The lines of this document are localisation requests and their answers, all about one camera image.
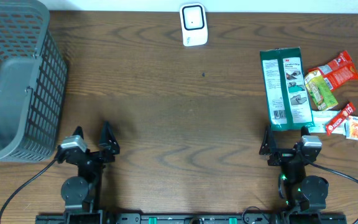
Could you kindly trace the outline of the light green wet wipes pack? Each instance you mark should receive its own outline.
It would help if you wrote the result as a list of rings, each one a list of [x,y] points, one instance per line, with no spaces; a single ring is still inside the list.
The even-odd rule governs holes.
[[[329,123],[339,111],[312,111],[314,126],[309,127],[310,133],[326,133],[326,124]],[[340,124],[334,131],[333,134],[346,135],[345,122]]]

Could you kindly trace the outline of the dark green packet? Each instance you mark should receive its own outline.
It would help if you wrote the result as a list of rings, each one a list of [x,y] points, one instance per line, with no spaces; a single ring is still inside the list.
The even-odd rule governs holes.
[[[260,62],[270,128],[288,131],[313,127],[300,48],[261,51]]]

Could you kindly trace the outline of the yellow green juice carton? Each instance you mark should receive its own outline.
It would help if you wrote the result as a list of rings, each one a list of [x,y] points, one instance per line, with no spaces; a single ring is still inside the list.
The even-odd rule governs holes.
[[[313,102],[320,111],[330,110],[338,105],[337,99],[319,70],[309,72],[305,77],[305,84]]]

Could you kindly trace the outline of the small orange tissue pack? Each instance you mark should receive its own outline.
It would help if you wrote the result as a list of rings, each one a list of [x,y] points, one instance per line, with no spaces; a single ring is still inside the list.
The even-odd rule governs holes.
[[[346,138],[358,141],[358,116],[349,116],[347,118]]]

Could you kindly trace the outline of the small red Nescafe packet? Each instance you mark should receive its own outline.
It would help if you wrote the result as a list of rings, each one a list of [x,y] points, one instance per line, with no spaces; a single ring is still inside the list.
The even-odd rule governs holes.
[[[352,102],[349,102],[333,119],[325,125],[326,134],[330,136],[333,131],[355,112],[356,108]]]

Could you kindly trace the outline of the red snack bag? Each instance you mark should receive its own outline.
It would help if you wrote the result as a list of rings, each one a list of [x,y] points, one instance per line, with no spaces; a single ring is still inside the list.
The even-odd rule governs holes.
[[[343,86],[349,80],[358,80],[358,71],[348,51],[341,52],[336,58],[325,65],[308,70],[319,71],[331,91]]]

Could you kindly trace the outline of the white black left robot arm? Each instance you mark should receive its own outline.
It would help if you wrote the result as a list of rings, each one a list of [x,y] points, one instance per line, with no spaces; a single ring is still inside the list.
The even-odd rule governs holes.
[[[120,147],[109,122],[104,122],[98,151],[90,151],[84,140],[82,127],[66,137],[58,146],[56,161],[77,166],[78,174],[67,179],[61,187],[65,201],[65,223],[108,223],[108,212],[100,207],[103,170],[115,161]]]

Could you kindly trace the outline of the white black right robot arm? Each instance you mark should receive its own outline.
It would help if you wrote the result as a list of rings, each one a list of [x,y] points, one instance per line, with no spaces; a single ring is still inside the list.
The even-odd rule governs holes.
[[[287,207],[271,214],[269,223],[321,223],[320,211],[326,208],[328,181],[307,175],[305,167],[312,164],[322,150],[319,137],[312,136],[307,127],[301,128],[301,139],[292,148],[279,148],[270,126],[265,129],[259,154],[269,156],[269,166],[279,166],[279,196]]]

